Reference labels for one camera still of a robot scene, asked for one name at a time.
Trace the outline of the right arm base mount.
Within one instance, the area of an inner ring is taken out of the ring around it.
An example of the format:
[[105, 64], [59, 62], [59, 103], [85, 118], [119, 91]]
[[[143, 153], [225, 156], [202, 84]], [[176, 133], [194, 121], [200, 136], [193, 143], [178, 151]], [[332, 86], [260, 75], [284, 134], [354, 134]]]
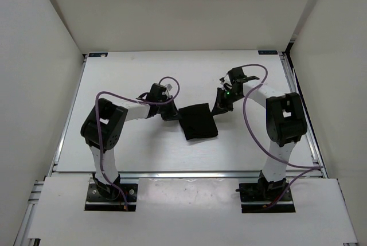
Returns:
[[240, 183], [236, 192], [240, 195], [243, 214], [296, 212], [288, 182], [271, 190], [259, 183]]

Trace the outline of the aluminium frame rail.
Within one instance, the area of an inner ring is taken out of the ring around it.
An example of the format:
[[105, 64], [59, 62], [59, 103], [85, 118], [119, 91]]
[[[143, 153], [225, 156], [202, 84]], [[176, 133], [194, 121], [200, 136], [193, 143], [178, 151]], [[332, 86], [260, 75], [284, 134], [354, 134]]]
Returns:
[[[288, 171], [287, 177], [296, 177], [303, 171]], [[259, 177], [259, 171], [151, 171], [151, 172], [138, 172], [138, 171], [124, 171], [119, 173], [124, 179], [137, 179], [137, 178], [257, 178]], [[86, 171], [53, 171], [50, 176], [67, 175], [87, 175], [91, 176], [92, 173]], [[320, 171], [312, 171], [304, 176], [309, 178], [325, 178]]]

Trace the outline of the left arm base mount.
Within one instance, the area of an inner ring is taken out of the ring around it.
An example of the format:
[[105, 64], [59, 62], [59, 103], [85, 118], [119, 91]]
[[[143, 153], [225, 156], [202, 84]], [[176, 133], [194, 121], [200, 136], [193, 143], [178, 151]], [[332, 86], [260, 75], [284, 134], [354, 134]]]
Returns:
[[101, 211], [101, 212], [134, 212], [136, 211], [136, 202], [138, 196], [137, 183], [121, 183], [120, 188], [126, 196], [127, 205], [124, 198], [117, 191], [116, 196], [108, 196], [107, 193], [98, 191], [97, 185], [90, 182], [88, 185], [87, 195], [85, 199], [85, 211]]

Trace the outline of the white front cover board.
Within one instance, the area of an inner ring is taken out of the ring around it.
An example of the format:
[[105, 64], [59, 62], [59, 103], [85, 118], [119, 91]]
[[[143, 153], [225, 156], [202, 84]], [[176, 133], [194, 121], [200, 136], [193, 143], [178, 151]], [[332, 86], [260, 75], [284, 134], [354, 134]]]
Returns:
[[293, 213], [244, 214], [235, 179], [141, 179], [133, 212], [86, 211], [86, 177], [50, 177], [29, 237], [41, 245], [344, 245], [356, 243], [334, 179], [293, 185]]

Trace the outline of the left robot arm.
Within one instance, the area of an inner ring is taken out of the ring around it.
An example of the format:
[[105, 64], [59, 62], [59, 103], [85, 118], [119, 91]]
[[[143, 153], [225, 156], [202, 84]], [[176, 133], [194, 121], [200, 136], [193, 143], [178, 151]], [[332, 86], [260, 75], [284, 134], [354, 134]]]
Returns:
[[107, 200], [114, 200], [120, 194], [120, 177], [115, 164], [114, 147], [125, 122], [148, 119], [157, 114], [164, 121], [180, 119], [171, 97], [162, 101], [124, 101], [121, 105], [101, 98], [98, 109], [93, 108], [83, 123], [80, 133], [92, 151], [95, 164], [93, 180]]

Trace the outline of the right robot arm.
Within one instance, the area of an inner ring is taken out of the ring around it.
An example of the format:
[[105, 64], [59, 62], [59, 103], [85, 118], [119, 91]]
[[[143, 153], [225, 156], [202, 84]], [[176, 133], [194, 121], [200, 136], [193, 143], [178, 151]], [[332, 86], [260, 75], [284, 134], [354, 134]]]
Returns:
[[[257, 80], [239, 79], [230, 83], [220, 79], [212, 115], [224, 114], [233, 110], [233, 103], [243, 99], [245, 125], [255, 143], [268, 155], [260, 172], [258, 195], [270, 200], [277, 195], [286, 183], [286, 167], [295, 145], [307, 132], [306, 118], [298, 93], [277, 91]], [[247, 100], [251, 99], [266, 110], [266, 131], [270, 147], [265, 149], [251, 130], [246, 113]]]

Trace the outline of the blue corner label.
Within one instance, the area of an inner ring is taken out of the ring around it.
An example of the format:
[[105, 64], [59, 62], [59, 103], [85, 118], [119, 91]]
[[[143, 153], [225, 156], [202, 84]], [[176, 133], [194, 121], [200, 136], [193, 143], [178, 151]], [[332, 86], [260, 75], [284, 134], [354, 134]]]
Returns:
[[276, 50], [258, 50], [259, 55], [278, 55], [278, 52]]
[[107, 52], [93, 52], [88, 54], [88, 57], [107, 57], [107, 56], [108, 56]]

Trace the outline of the black skirt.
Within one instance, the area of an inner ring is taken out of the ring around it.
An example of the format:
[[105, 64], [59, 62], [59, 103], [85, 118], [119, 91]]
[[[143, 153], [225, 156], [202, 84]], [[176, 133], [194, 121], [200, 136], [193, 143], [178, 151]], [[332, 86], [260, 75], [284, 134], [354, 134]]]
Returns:
[[178, 110], [179, 124], [186, 140], [209, 139], [218, 135], [218, 129], [208, 103], [195, 104]]

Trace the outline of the right blue corner label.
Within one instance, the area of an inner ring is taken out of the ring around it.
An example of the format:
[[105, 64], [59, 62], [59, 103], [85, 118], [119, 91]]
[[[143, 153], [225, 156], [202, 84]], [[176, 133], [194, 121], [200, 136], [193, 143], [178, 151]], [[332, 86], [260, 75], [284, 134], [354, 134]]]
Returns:
[[278, 55], [278, 52], [276, 50], [258, 50], [259, 55]]

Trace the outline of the left blue corner label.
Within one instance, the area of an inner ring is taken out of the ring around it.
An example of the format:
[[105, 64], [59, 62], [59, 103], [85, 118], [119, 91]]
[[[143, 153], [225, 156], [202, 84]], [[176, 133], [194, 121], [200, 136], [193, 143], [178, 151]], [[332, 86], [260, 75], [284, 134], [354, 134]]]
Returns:
[[107, 57], [107, 56], [108, 56], [107, 52], [93, 52], [88, 54], [88, 57]]

